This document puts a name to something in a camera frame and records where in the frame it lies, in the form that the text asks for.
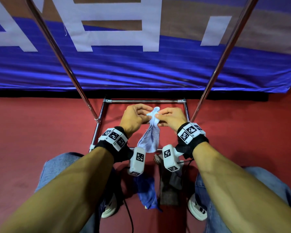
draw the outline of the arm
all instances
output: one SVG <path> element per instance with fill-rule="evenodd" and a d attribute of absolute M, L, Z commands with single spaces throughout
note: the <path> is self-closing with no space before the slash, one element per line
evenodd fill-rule
<path fill-rule="evenodd" d="M 186 122 L 179 108 L 155 115 L 159 126 L 174 131 Z M 211 201 L 231 232 L 291 232 L 291 208 L 267 186 L 217 152 L 209 143 L 196 146 L 193 157 Z"/>
<path fill-rule="evenodd" d="M 151 110 L 143 104 L 127 107 L 120 126 L 128 137 L 149 122 L 151 116 L 146 114 Z M 95 148 L 31 196 L 1 226 L 0 233 L 79 232 L 94 212 L 113 163 L 108 150 Z"/>

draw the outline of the white sneaker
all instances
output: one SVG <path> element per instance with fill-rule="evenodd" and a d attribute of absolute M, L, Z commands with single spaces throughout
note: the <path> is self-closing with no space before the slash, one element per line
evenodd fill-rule
<path fill-rule="evenodd" d="M 113 196 L 112 196 L 109 204 L 107 205 L 105 211 L 102 213 L 101 217 L 107 218 L 109 216 L 112 216 L 115 213 L 117 206 L 118 206 L 118 203 L 116 201 L 115 194 L 113 193 Z"/>
<path fill-rule="evenodd" d="M 203 221 L 207 218 L 207 211 L 196 203 L 195 194 L 189 199 L 187 207 L 197 220 Z"/>

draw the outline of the wristband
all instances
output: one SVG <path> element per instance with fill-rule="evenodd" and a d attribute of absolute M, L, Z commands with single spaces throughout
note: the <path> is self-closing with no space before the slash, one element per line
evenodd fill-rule
<path fill-rule="evenodd" d="M 177 132 L 178 152 L 184 153 L 185 159 L 193 158 L 193 150 L 202 142 L 208 142 L 206 133 L 196 123 L 184 123 Z"/>
<path fill-rule="evenodd" d="M 114 163 L 129 160 L 133 151 L 127 146 L 128 137 L 122 127 L 108 128 L 98 139 L 96 147 L 103 147 L 114 157 Z"/>

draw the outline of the metal frame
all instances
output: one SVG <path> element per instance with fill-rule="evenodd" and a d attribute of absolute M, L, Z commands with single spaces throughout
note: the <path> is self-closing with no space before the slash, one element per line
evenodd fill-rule
<path fill-rule="evenodd" d="M 34 17 L 35 22 L 37 23 L 37 25 L 39 26 L 44 37 L 48 41 L 50 47 L 54 51 L 54 53 L 57 56 L 58 60 L 60 61 L 61 65 L 63 66 L 63 68 L 67 72 L 71 81 L 73 82 L 75 88 L 78 90 L 81 98 L 86 103 L 88 108 L 91 110 L 91 113 L 93 114 L 95 120 L 97 121 L 92 144 L 94 143 L 94 141 L 97 137 L 106 103 L 178 103 L 178 102 L 170 101 L 170 100 L 108 100 L 108 99 L 105 99 L 103 104 L 102 104 L 101 111 L 100 111 L 100 114 L 98 117 L 95 110 L 93 109 L 91 103 L 89 102 L 88 98 L 86 97 L 81 85 L 79 84 L 78 80 L 76 79 L 73 71 L 71 70 L 66 58 L 64 57 L 62 51 L 60 50 L 58 44 L 56 43 L 54 37 L 52 36 L 50 30 L 48 29 L 47 25 L 45 24 L 41 14 L 40 14 L 39 10 L 37 9 L 37 7 L 35 6 L 34 2 L 32 0 L 25 0 L 25 2 L 28 6 L 29 11 L 31 12 L 31 14 Z M 233 29 L 233 32 L 229 38 L 229 41 L 227 42 L 227 44 L 225 46 L 225 50 L 223 51 L 223 53 L 219 59 L 219 62 L 217 64 L 209 82 L 208 82 L 208 85 L 206 86 L 206 88 L 203 92 L 203 95 L 200 98 L 198 105 L 193 113 L 193 116 L 191 119 L 192 122 L 194 122 L 194 120 L 199 112 L 199 109 L 201 108 L 203 101 L 206 99 L 212 86 L 214 85 L 215 81 L 217 80 L 218 75 L 220 74 L 230 52 L 232 51 L 233 47 L 235 46 L 235 43 L 237 42 L 237 40 L 238 40 L 245 24 L 247 23 L 247 21 L 248 21 L 248 19 L 249 19 L 257 2 L 258 2 L 258 0 L 247 0 L 247 3 L 245 4 L 245 6 L 244 6 L 239 18 L 238 18 L 238 21 Z M 186 101 L 183 102 L 183 104 L 184 104 L 184 110 L 186 113 L 186 117 L 189 118 L 189 112 L 187 109 Z"/>
<path fill-rule="evenodd" d="M 186 99 L 182 99 L 182 100 L 111 100 L 111 99 L 104 99 L 102 102 L 102 106 L 101 106 L 101 110 L 100 110 L 100 114 L 99 114 L 99 119 L 102 121 L 103 118 L 103 114 L 107 111 L 108 109 L 108 104 L 125 104 L 125 103 L 157 103 L 157 104 L 183 104 L 184 105 L 184 111 L 186 113 L 186 119 L 188 121 L 190 121 L 190 117 L 189 117 L 189 111 L 187 109 L 187 103 L 186 103 Z M 95 132 L 94 132 L 94 136 L 92 139 L 92 143 L 91 146 L 89 148 L 89 152 L 92 151 L 92 149 L 95 147 L 95 143 L 97 141 L 97 137 L 98 134 L 100 133 L 100 126 L 101 124 L 97 124 L 96 128 L 95 128 Z M 162 152 L 162 149 L 157 149 L 156 152 Z"/>

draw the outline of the person's left arm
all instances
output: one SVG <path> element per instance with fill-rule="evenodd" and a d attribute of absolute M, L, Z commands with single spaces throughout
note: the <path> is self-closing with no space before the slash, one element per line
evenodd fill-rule
<path fill-rule="evenodd" d="M 120 126 L 130 137 L 151 117 L 152 107 L 130 105 Z M 0 233 L 11 232 L 79 232 L 101 197 L 114 158 L 102 147 L 75 161 L 47 185 L 31 196 L 1 226 Z"/>

